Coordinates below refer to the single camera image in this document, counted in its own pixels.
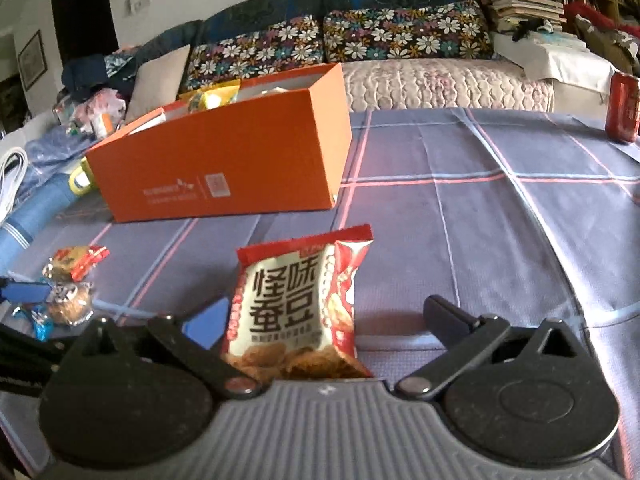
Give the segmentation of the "red white bean snack packet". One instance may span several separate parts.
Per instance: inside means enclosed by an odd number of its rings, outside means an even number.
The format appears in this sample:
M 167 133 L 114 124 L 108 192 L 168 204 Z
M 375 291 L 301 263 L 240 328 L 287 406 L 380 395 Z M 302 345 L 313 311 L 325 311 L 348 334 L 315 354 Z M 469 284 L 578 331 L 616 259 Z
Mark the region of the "red white bean snack packet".
M 262 384 L 361 379 L 355 275 L 373 242 L 367 224 L 240 248 L 221 359 Z

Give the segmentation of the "small round cookie packet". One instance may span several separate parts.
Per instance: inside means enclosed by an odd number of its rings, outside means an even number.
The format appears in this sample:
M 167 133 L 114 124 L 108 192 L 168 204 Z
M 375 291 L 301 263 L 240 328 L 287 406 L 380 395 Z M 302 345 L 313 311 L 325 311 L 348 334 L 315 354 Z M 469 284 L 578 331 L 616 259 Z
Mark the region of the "small round cookie packet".
M 56 283 L 46 307 L 54 324 L 77 326 L 93 316 L 91 283 Z

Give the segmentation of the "orange red candy packet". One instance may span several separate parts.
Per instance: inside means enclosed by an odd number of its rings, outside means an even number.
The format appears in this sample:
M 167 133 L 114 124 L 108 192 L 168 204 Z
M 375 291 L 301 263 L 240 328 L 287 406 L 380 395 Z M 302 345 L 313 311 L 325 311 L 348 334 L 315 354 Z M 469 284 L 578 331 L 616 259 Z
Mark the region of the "orange red candy packet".
M 50 281 L 78 283 L 109 255 L 110 250 L 100 245 L 64 247 L 49 258 L 42 275 Z

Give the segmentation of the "plaid grey tablecloth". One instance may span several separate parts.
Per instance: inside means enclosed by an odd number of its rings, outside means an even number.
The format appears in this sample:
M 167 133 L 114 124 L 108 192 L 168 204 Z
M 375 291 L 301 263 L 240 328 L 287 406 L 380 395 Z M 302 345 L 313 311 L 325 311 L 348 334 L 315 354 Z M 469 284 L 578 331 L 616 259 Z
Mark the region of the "plaid grey tablecloth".
M 131 324 L 230 296 L 238 248 L 368 224 L 356 277 L 360 359 L 396 380 L 434 356 L 431 294 L 535 326 L 562 318 L 620 401 L 613 463 L 639 474 L 639 149 L 565 115 L 395 110 L 352 116 L 335 208 L 118 223 L 90 194 L 56 214 L 4 275 L 29 281 L 58 248 L 98 244 L 103 314 Z

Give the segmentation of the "blue striped cloth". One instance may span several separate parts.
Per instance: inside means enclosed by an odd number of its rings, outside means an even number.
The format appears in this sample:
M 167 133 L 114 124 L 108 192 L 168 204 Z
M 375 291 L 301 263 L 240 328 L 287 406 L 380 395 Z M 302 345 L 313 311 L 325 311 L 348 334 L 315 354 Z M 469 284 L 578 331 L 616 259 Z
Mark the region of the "blue striped cloth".
M 46 224 L 78 200 L 70 176 L 86 151 L 97 144 L 94 136 L 70 136 L 64 126 L 54 127 L 26 143 L 26 171 L 12 210 L 1 221 L 1 273 L 34 242 Z

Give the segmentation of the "yellow-green mug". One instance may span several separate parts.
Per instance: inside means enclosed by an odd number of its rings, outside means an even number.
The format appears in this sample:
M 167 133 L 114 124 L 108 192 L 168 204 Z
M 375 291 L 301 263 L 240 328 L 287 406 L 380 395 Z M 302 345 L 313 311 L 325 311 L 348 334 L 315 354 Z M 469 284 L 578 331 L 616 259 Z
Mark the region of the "yellow-green mug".
M 84 196 L 98 189 L 88 159 L 81 159 L 68 176 L 68 186 L 75 196 Z

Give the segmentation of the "orange cardboard box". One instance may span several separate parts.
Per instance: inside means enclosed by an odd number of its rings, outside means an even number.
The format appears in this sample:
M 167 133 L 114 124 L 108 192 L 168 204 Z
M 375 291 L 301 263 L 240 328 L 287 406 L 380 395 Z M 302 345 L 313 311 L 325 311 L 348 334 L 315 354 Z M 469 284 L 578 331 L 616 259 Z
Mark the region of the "orange cardboard box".
M 352 126 L 343 70 L 320 64 L 247 79 L 236 100 L 157 108 L 87 152 L 118 222 L 326 210 Z

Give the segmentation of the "yellow snack bag in box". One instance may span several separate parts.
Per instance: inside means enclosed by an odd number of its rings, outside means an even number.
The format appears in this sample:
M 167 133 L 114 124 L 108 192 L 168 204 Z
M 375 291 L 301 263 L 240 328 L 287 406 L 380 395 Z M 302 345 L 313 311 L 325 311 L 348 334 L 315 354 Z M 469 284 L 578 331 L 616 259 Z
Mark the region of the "yellow snack bag in box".
M 180 94 L 178 99 L 188 104 L 191 113 L 201 110 L 213 110 L 214 108 L 233 103 L 241 89 L 241 81 L 233 79 L 212 84 L 209 87 L 188 91 Z

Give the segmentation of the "beige cushion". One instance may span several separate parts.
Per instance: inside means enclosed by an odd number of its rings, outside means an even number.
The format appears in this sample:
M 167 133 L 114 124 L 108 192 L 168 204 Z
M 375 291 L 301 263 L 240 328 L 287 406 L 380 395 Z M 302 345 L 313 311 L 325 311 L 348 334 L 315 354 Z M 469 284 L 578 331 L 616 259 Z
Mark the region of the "beige cushion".
M 127 108 L 126 125 L 175 101 L 190 51 L 190 46 L 184 46 L 140 67 Z

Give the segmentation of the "quilted pink sofa cover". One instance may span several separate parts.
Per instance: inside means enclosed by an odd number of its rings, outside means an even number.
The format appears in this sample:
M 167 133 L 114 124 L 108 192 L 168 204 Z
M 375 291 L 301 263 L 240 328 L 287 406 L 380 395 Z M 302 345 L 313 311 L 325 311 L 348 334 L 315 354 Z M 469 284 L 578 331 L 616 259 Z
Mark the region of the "quilted pink sofa cover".
M 342 65 L 349 108 L 490 108 L 552 112 L 554 90 L 509 61 L 418 58 Z

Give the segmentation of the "right floral pillow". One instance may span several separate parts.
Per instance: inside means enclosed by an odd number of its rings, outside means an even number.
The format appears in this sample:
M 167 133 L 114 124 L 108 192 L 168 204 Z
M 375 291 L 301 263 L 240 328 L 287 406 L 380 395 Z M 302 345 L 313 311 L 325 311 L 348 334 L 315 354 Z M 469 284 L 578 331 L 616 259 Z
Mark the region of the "right floral pillow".
M 330 62 L 494 56 L 489 27 L 474 0 L 425 8 L 332 11 L 324 17 Z

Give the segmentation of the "floral pillow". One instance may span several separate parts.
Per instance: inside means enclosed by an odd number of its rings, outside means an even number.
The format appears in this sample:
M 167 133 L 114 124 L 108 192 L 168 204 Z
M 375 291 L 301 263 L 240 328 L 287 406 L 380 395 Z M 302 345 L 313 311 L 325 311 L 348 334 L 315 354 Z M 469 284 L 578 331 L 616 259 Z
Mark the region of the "floral pillow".
M 489 27 L 474 0 L 425 8 L 332 11 L 324 17 L 330 62 L 494 56 Z
M 311 14 L 192 49 L 180 93 L 322 64 L 320 22 Z

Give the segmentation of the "left floral pillow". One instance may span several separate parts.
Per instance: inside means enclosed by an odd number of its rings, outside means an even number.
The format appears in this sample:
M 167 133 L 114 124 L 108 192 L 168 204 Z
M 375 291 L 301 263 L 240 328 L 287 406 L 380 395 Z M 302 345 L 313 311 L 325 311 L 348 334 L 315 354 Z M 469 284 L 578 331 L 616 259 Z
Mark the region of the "left floral pillow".
M 320 22 L 311 14 L 192 49 L 180 93 L 322 64 Z

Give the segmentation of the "framed wall picture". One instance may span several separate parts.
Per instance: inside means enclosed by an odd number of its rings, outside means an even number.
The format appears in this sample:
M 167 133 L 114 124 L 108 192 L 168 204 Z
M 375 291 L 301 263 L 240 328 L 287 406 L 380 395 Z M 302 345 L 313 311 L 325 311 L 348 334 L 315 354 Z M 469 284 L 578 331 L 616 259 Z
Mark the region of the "framed wall picture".
M 23 88 L 28 91 L 48 69 L 39 30 L 17 55 L 17 64 Z

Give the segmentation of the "wall switch plate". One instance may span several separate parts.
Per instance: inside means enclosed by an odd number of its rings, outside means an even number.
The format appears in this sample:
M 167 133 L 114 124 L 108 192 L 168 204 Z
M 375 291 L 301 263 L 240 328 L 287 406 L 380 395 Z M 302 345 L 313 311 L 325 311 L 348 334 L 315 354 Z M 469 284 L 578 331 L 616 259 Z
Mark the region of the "wall switch plate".
M 127 16 L 138 14 L 151 5 L 151 0 L 125 0 L 125 13 Z

